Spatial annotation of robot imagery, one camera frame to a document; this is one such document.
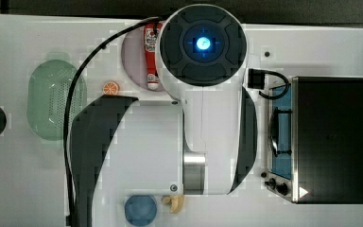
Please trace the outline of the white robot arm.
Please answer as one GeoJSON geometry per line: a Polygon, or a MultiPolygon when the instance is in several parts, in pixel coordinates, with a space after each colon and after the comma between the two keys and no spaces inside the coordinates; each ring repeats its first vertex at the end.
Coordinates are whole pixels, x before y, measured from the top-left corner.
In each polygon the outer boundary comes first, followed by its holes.
{"type": "Polygon", "coordinates": [[[160,93],[104,95],[72,122],[72,227],[150,226],[160,197],[226,195],[252,168],[257,119],[239,21],[208,4],[178,9],[161,22],[154,60],[160,93]]]}

